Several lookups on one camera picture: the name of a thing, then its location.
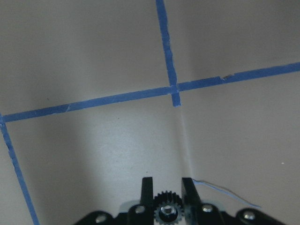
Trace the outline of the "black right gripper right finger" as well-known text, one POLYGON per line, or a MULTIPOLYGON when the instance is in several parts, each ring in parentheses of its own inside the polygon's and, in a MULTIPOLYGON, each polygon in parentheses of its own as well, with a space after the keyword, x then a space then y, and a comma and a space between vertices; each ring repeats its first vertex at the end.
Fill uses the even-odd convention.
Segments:
POLYGON ((187 225, 200 225, 202 201, 191 178, 181 179, 181 196, 187 225))

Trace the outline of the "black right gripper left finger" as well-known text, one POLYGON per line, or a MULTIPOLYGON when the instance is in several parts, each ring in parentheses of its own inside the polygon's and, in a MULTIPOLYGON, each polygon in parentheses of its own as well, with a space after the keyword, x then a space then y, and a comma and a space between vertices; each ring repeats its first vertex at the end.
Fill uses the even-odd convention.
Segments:
POLYGON ((154 224, 154 197, 153 197, 153 178, 144 177, 142 179, 140 204, 144 207, 141 215, 142 225, 154 224))

